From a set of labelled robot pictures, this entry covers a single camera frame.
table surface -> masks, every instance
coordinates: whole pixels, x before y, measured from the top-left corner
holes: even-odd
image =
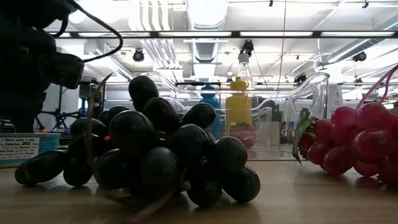
[[[236,204],[227,195],[200,209],[185,194],[173,197],[144,223],[355,223],[398,222],[398,190],[350,170],[339,178],[320,167],[296,162],[248,162],[261,179],[252,202]],[[62,176],[34,188],[0,169],[0,223],[121,223],[132,208],[104,197],[91,180],[73,189]]]

